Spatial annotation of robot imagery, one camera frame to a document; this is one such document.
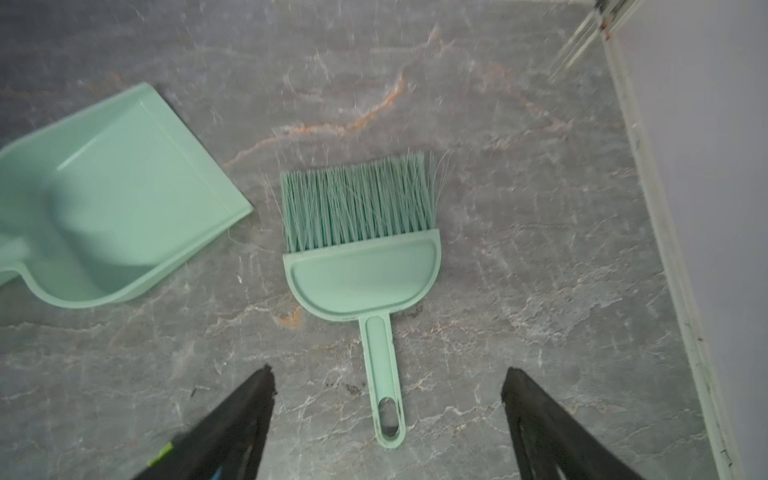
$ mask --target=brush head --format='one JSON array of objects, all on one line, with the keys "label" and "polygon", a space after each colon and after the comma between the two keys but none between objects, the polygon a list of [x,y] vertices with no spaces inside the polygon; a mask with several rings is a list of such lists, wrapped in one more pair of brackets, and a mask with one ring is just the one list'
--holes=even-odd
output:
[{"label": "brush head", "polygon": [[430,230],[435,227],[434,180],[423,153],[283,172],[286,250],[296,253]]}]

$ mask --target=mint green dustpan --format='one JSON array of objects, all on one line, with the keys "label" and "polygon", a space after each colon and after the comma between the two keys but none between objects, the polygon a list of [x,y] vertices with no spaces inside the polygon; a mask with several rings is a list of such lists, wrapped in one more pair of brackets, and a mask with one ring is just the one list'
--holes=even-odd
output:
[{"label": "mint green dustpan", "polygon": [[253,208],[148,84],[0,150],[0,284],[129,300]]}]

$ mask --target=mint green brush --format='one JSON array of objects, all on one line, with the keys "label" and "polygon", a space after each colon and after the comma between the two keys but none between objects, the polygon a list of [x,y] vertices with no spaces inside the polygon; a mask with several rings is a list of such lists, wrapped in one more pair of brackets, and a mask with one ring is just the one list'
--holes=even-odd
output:
[{"label": "mint green brush", "polygon": [[[311,313],[358,320],[376,439],[388,449],[406,437],[389,314],[418,302],[437,277],[434,179],[424,154],[280,175],[288,284]],[[387,399],[398,417],[391,435],[379,415]]]}]

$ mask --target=gray marble tile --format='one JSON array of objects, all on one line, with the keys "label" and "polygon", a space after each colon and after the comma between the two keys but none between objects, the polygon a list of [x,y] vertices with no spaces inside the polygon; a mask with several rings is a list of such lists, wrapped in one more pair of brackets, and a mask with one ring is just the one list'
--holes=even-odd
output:
[{"label": "gray marble tile", "polygon": [[[583,5],[132,0],[0,6],[0,142],[155,85],[255,207],[149,293],[0,289],[9,478],[130,478],[265,362],[260,478],[516,478],[526,369],[647,478],[716,478],[602,51],[547,81]],[[393,320],[408,436],[373,439],[358,327],[283,275],[278,172],[434,152],[443,259]]]}]

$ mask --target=baseboard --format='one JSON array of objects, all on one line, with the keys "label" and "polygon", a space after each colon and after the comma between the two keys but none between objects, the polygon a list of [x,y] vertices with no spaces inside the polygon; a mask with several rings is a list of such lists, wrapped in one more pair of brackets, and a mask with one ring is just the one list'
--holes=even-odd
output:
[{"label": "baseboard", "polygon": [[627,136],[648,206],[650,222],[656,235],[670,295],[677,312],[677,322],[680,326],[688,362],[693,371],[694,383],[701,403],[704,424],[707,427],[717,472],[721,480],[743,480],[737,444],[724,408],[722,391],[718,386],[713,369],[709,346],[703,336],[701,317],[680,251],[680,243],[677,240],[664,187],[634,95],[629,71],[616,41],[606,40],[605,35],[600,35],[600,37],[614,79],[621,111],[624,115]]}]

